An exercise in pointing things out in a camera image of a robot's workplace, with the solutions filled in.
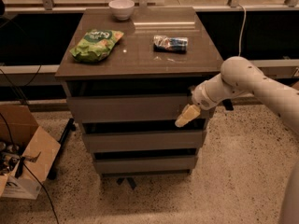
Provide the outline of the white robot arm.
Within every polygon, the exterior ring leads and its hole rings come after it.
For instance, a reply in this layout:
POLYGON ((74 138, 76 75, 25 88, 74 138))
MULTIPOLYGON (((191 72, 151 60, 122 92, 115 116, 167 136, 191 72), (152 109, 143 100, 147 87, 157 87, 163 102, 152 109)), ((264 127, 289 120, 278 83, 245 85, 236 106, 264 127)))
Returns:
MULTIPOLYGON (((299 134, 299 90, 267 77, 249 60, 234 56, 225 60, 213 78, 191 88, 192 103, 186 105, 175 125, 183 127, 196 119, 202 110, 243 93, 251 93, 283 123, 299 134)), ((299 224, 299 162, 291 172, 278 224, 299 224)))

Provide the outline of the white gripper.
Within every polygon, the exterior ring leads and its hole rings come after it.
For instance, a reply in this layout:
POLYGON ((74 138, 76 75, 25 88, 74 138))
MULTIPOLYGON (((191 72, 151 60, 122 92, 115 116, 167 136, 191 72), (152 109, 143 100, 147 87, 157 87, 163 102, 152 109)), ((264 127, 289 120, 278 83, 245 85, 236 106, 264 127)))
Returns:
POLYGON ((216 75, 197 85, 192 90, 194 105, 186 105, 175 121, 179 128, 200 116, 201 109, 208 110, 231 96, 231 86, 226 84, 221 75, 216 75))

